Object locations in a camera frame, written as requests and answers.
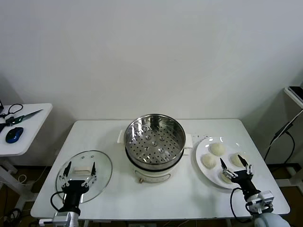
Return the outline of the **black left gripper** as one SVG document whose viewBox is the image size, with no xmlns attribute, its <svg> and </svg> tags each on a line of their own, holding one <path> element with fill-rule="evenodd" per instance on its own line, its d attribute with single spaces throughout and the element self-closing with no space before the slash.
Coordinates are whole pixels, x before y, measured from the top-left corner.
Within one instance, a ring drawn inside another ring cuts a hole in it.
<svg viewBox="0 0 303 227">
<path fill-rule="evenodd" d="M 97 180 L 97 171 L 95 162 L 93 163 L 91 174 L 84 180 L 69 180 L 68 174 L 71 168 L 71 161 L 65 167 L 63 174 L 59 176 L 61 188 L 65 194 L 63 207 L 78 208 L 83 194 L 87 192 L 87 187 L 92 186 Z"/>
</svg>

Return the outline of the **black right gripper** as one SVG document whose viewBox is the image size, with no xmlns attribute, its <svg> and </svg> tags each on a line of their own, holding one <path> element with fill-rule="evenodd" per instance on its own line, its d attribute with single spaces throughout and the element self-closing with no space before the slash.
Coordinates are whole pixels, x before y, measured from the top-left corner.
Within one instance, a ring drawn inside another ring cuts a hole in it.
<svg viewBox="0 0 303 227">
<path fill-rule="evenodd" d="M 220 158 L 222 175 L 229 179 L 233 183 L 236 183 L 242 189 L 244 196 L 253 196 L 260 193 L 260 190 L 256 189 L 255 185 L 252 183 L 253 171 L 252 165 L 249 164 L 241 155 L 238 155 L 239 160 L 244 166 L 244 170 L 233 172 L 227 168 L 225 162 Z"/>
</svg>

